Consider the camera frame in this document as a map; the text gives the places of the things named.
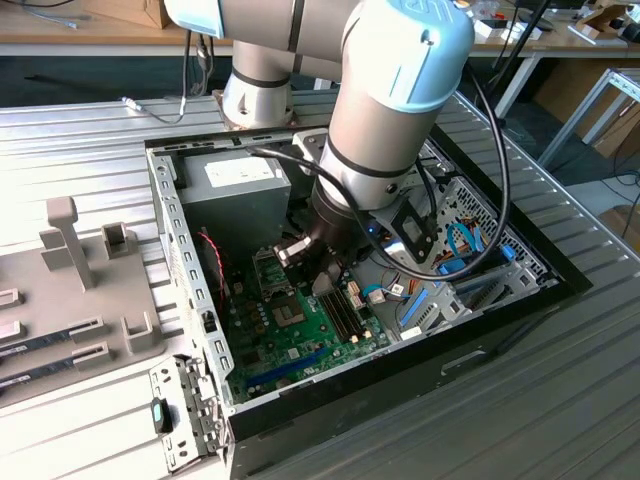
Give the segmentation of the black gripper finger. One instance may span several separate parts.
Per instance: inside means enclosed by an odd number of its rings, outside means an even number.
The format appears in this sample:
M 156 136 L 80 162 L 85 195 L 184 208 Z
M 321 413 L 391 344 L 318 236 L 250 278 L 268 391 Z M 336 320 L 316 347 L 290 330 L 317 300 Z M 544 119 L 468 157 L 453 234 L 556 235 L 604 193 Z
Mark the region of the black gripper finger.
M 326 295 L 337 288 L 339 279 L 343 274 L 343 266 L 335 259 L 330 259 L 323 266 L 312 284 L 313 295 Z
M 311 280 L 310 237 L 303 237 L 276 246 L 279 261 L 289 283 L 296 288 L 304 288 Z

